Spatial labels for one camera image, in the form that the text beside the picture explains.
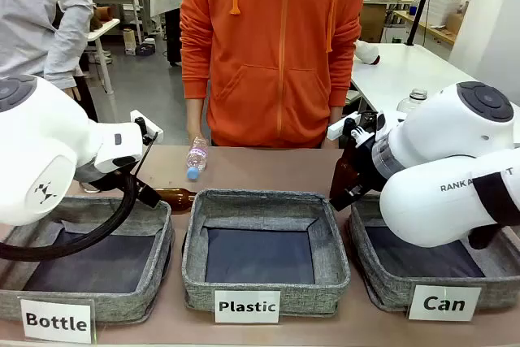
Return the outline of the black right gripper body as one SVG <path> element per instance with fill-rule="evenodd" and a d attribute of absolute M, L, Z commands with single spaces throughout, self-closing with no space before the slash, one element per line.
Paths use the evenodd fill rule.
<path fill-rule="evenodd" d="M 353 172 L 349 174 L 345 191 L 351 201 L 357 201 L 371 190 L 380 192 L 387 182 L 372 159 L 377 116 L 376 111 L 362 111 L 356 118 L 347 117 L 344 122 L 347 160 Z"/>

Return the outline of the orange person's right hand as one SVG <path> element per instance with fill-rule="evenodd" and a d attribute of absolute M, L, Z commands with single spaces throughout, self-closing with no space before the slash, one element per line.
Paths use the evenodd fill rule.
<path fill-rule="evenodd" d="M 187 125 L 189 144 L 192 145 L 197 138 L 204 139 L 200 121 L 188 122 Z"/>

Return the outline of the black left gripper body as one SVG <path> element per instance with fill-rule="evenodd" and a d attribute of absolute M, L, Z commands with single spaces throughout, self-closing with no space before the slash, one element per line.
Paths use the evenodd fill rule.
<path fill-rule="evenodd" d="M 134 202 L 140 201 L 150 208 L 155 208 L 162 199 L 156 190 L 136 176 L 125 176 L 124 192 L 128 193 Z"/>

